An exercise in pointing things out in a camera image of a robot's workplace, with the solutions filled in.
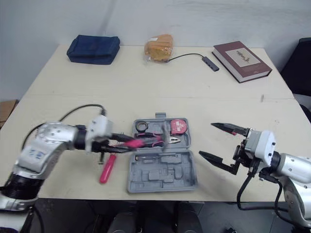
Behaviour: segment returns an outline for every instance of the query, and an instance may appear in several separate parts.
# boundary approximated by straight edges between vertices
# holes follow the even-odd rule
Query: maroon book
[[[215,45],[213,54],[239,83],[266,77],[272,71],[241,41]]]

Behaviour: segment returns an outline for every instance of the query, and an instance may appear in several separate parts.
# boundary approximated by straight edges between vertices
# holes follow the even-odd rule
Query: foam tool tray
[[[171,131],[171,121],[165,113],[156,113],[155,119],[139,119],[134,122],[133,134],[138,133],[135,124],[145,121],[148,124],[146,133],[162,133],[165,124]],[[193,154],[190,146],[190,130],[187,119],[187,130],[182,135],[174,134],[181,141],[162,147],[139,148],[130,159],[128,191],[130,193],[190,191],[197,187],[197,176]]]

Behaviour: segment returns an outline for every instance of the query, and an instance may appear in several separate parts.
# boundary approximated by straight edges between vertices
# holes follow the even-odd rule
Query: pliers
[[[178,137],[169,136],[168,139],[162,133],[136,133],[135,140],[125,142],[122,146],[129,148],[153,148],[164,147],[166,143],[179,143],[181,140]]]

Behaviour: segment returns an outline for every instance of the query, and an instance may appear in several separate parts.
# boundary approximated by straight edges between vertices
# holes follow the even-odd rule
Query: bread
[[[154,61],[166,62],[172,52],[173,38],[169,34],[154,36],[145,44],[145,55],[150,56]]]

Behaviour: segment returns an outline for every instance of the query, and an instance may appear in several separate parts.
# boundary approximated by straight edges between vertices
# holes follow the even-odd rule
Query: black cable
[[[39,127],[40,127],[41,125],[43,125],[43,124],[44,124],[44,123],[37,125],[36,127],[32,128],[32,129],[28,132],[28,134],[27,134],[26,137],[24,138],[23,144],[21,145],[21,150],[23,150],[23,149],[25,148],[27,139],[28,139],[28,137],[33,133],[33,131],[35,131],[37,128],[39,128]]]
[[[74,108],[72,109],[70,112],[68,112],[67,114],[65,114],[62,118],[60,118],[59,121],[63,121],[66,117],[68,117],[71,113],[77,111],[78,109],[81,108],[85,108],[85,107],[99,107],[102,109],[101,115],[105,116],[106,115],[106,110],[104,109],[104,107],[100,104],[86,104],[86,105],[82,105],[80,107]]]
[[[67,114],[65,114],[62,118],[59,119],[59,121],[63,121],[66,117],[68,117],[71,113],[77,111],[78,109],[81,109],[81,108],[85,108],[85,107],[99,107],[102,109],[101,111],[101,115],[105,116],[106,115],[106,110],[104,109],[104,107],[100,104],[86,104],[86,105],[82,105],[82,106],[79,106],[77,108],[74,108],[72,109],[70,112],[68,112]],[[25,148],[25,145],[26,145],[26,142],[27,142],[27,139],[29,138],[29,136],[32,134],[33,131],[35,131],[37,128],[39,128],[41,125],[43,124],[40,124],[40,125],[37,125],[35,126],[33,129],[31,129],[29,131],[29,133],[27,134],[27,136],[24,138],[24,141],[23,141],[23,144],[21,146],[21,150],[23,150]]]
[[[298,224],[295,223],[294,221],[291,221],[291,220],[289,220],[289,219],[284,218],[284,217],[280,214],[280,212],[279,212],[279,207],[278,207],[278,200],[279,200],[279,198],[280,198],[280,196],[281,196],[282,189],[283,189],[283,185],[281,184],[280,181],[277,181],[277,184],[278,184],[278,186],[279,186],[279,189],[278,189],[278,192],[277,192],[276,200],[275,200],[275,202],[274,202],[274,212],[276,213],[276,215],[277,215],[280,219],[282,219],[283,221],[288,222],[288,223],[294,225],[295,227],[308,229],[307,227],[302,227],[302,226],[298,225]]]
[[[89,228],[90,226],[92,226],[92,224],[94,224],[94,221],[91,221],[91,222],[89,222],[89,223],[86,225],[86,227],[84,228],[83,233],[86,233],[87,230],[88,230],[88,228]]]
[[[38,211],[38,209],[34,206],[34,212],[37,215],[38,219],[39,219],[39,223],[40,223],[40,228],[41,228],[41,233],[44,233],[44,224],[43,224],[43,219],[42,216],[40,214],[40,212]]]
[[[171,60],[174,60],[174,59],[179,58],[179,57],[187,56],[187,55],[199,55],[199,56],[201,56],[202,58],[204,57],[203,55],[201,55],[201,54],[199,54],[199,53],[187,53],[187,54],[183,54],[183,55],[180,55],[180,56],[171,58],[171,59],[168,60],[167,62],[170,62]]]
[[[242,207],[241,206],[241,196],[242,196],[242,193],[243,191],[245,190],[246,186],[248,185],[248,183],[250,182],[250,180],[252,179],[252,175],[249,174],[246,178],[246,180],[244,181],[244,183],[242,184],[240,190],[238,191],[238,194],[237,194],[237,205],[238,205],[238,208],[240,210],[274,210],[275,207],[273,206],[254,206],[254,207]],[[283,208],[277,208],[279,211],[284,211],[284,212],[288,212],[287,209],[283,209]]]

